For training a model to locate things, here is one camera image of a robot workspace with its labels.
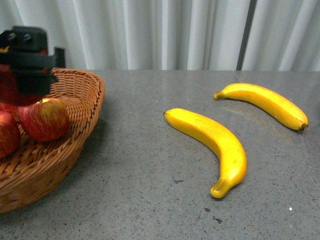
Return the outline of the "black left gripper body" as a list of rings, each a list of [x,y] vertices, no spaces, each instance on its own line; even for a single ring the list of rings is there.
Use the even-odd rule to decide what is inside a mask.
[[[47,32],[39,27],[13,26],[0,34],[0,64],[9,67],[23,95],[44,96],[58,82],[53,68],[65,68],[65,49],[49,55]]]

